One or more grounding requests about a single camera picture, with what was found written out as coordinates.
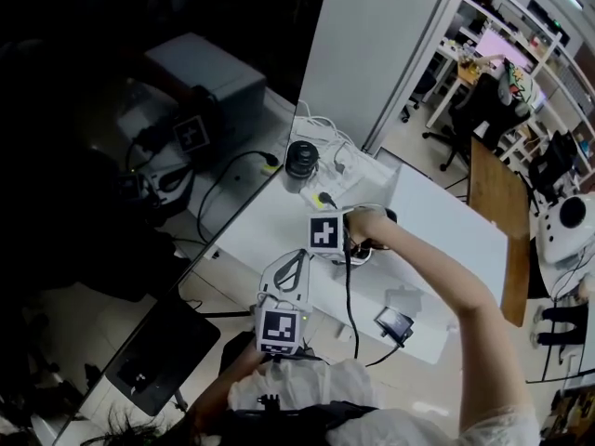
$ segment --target office chair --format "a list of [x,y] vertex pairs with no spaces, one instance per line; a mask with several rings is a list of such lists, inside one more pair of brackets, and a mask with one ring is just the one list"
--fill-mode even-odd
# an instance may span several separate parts
[[444,172],[458,154],[469,164],[470,141],[473,131],[483,122],[489,124],[482,138],[482,143],[490,151],[497,148],[498,141],[508,131],[523,123],[531,116],[527,111],[518,115],[516,110],[520,101],[513,100],[505,105],[498,96],[498,80],[490,74],[483,73],[468,96],[458,105],[451,106],[449,114],[453,120],[453,128],[443,128],[443,134],[424,132],[423,138],[435,138],[452,147],[446,164],[441,164]]
[[[419,100],[414,98],[414,94],[419,94],[422,98],[426,95],[428,91],[431,91],[433,87],[436,86],[436,78],[432,75],[431,72],[425,70],[424,73],[421,75],[421,79],[416,85],[416,88],[413,90],[413,94],[409,98],[410,102],[413,102],[413,109],[416,111],[419,109]],[[401,111],[401,121],[404,123],[409,122],[409,118],[411,117],[411,113],[409,109],[405,105],[403,110]]]
[[537,190],[546,197],[548,204],[556,204],[559,197],[554,189],[554,184],[561,176],[573,168],[577,154],[578,150],[572,134],[562,135],[556,131],[543,155],[538,155],[529,163],[529,181],[531,184],[520,172],[516,172],[527,188],[529,206],[531,206],[531,203],[535,205],[535,216],[540,213],[535,191]]

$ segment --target computer monitor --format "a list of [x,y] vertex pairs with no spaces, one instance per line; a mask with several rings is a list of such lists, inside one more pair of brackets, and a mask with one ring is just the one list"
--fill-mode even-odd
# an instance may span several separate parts
[[[521,66],[527,71],[530,70],[533,64],[521,51],[511,45],[494,30],[490,29],[483,32],[482,39],[475,47],[475,51],[482,56],[504,55],[514,64]],[[502,61],[496,59],[492,61],[492,64],[498,67],[502,64]]]

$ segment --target shelving unit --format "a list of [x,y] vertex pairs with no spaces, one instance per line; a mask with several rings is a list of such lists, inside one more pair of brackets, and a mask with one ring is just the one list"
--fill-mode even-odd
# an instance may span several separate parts
[[[583,113],[580,106],[576,102],[575,98],[572,96],[571,92],[569,91],[568,87],[566,87],[566,85],[561,81],[558,74],[548,65],[548,61],[550,60],[552,54],[554,54],[554,51],[556,51],[557,53],[560,53],[561,56],[563,57],[562,63],[566,62],[568,64],[568,66],[572,69],[572,71],[577,76],[577,79],[580,80],[581,85],[586,89],[586,92],[590,96],[591,100],[595,102],[595,89],[593,88],[592,84],[589,82],[589,80],[587,79],[587,76],[585,76],[585,74],[582,72],[580,67],[576,64],[575,60],[568,54],[566,48],[560,44],[560,39],[562,37],[562,34],[561,33],[553,34],[543,24],[543,22],[541,22],[535,15],[530,13],[517,0],[506,0],[506,1],[509,2],[513,7],[516,7],[518,10],[520,10],[523,13],[523,15],[527,19],[531,20],[543,32],[543,34],[546,35],[547,38],[549,39],[549,47],[548,47],[547,51],[542,56],[539,56],[535,52],[535,50],[529,45],[528,41],[522,34],[518,34],[518,33],[514,32],[504,21],[502,21],[499,18],[497,18],[496,16],[492,15],[489,11],[487,11],[485,8],[481,7],[477,3],[473,2],[472,0],[463,0],[463,2],[466,5],[469,5],[469,6],[473,7],[475,10],[477,10],[478,12],[482,13],[496,27],[498,27],[505,33],[508,33],[516,43],[518,43],[532,58],[535,59],[537,64],[532,71],[532,75],[535,76],[540,71],[545,71],[547,73],[547,75],[552,79],[552,81],[561,89],[561,91],[566,96],[566,98],[570,102],[573,109],[578,113],[580,120],[585,125],[585,127],[588,129],[588,131],[592,137],[592,140],[595,140],[595,129],[589,122],[588,117],[586,116],[586,114]],[[531,155],[531,152],[523,154],[523,157],[525,155]],[[589,161],[588,157],[585,155],[585,153],[582,152],[582,150],[580,148],[578,150],[578,155],[579,155],[581,161],[585,164],[585,167],[587,168],[587,173],[584,176],[582,176],[582,178],[579,180],[579,183],[582,184],[585,180],[587,180],[587,178],[589,178],[590,176],[595,174],[595,164]]]

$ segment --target floor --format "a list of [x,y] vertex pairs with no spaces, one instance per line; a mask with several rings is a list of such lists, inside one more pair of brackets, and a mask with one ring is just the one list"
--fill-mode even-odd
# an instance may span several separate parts
[[[422,107],[412,113],[407,125],[395,122],[394,132],[384,148],[446,187],[467,172],[459,162],[446,172],[440,171],[438,165],[447,156],[445,147],[421,137],[428,114],[429,110]],[[464,183],[451,190],[455,195],[465,191]],[[180,285],[179,291],[184,299],[202,300],[204,304],[199,309],[202,312],[238,310],[253,304],[258,282],[256,272],[221,254],[218,259],[203,259]],[[83,285],[42,293],[40,302],[50,318],[51,339],[47,340],[47,348],[59,362],[60,374],[71,379],[82,391],[86,391],[84,363],[103,369],[154,304],[148,296],[138,303],[129,303],[96,293]],[[546,349],[533,349],[529,341],[538,305],[538,302],[529,301],[523,328],[512,325],[508,328],[527,380],[541,378],[547,356]],[[251,328],[249,318],[212,321],[220,329],[221,338],[180,389],[188,402],[197,398],[216,378],[225,343],[239,332]],[[315,311],[304,337],[317,355],[329,362],[343,361],[351,357],[353,344],[337,339],[340,328],[338,321]],[[540,325],[540,330],[548,329],[549,325],[545,322]],[[368,363],[386,354],[387,346],[363,335],[360,351],[360,359]],[[565,375],[565,364],[558,366],[556,361],[551,364],[549,378]],[[450,436],[456,435],[461,397],[458,334],[450,334],[443,355],[435,365],[406,354],[396,354],[370,368],[370,374],[378,385],[386,408],[403,408],[435,422]],[[529,386],[540,421],[548,415],[553,395],[561,386],[562,382]],[[80,414],[99,428],[104,428],[110,413],[127,413],[133,420],[150,420],[102,378],[86,399]],[[165,426],[180,417],[181,413],[170,402],[154,421]]]

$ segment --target person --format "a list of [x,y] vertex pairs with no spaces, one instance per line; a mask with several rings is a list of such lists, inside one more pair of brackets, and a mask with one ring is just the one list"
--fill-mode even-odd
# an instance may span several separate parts
[[576,292],[577,305],[569,308],[546,308],[540,306],[534,316],[534,324],[540,321],[566,322],[574,327],[566,332],[531,333],[534,348],[539,346],[578,346],[587,338],[588,298],[595,292],[595,276],[587,273]]
[[[458,439],[405,411],[377,409],[372,380],[356,360],[261,364],[264,354],[253,342],[163,436],[156,438],[146,426],[138,426],[135,436],[130,427],[101,438],[104,444],[537,445],[531,397],[506,321],[487,287],[454,259],[377,212],[351,213],[350,236],[353,243],[371,239],[401,256],[458,317],[463,350]],[[271,395],[278,395],[280,404],[277,410],[272,405],[276,420],[267,423],[259,413],[262,403],[269,410]],[[286,410],[291,413],[282,415]]]

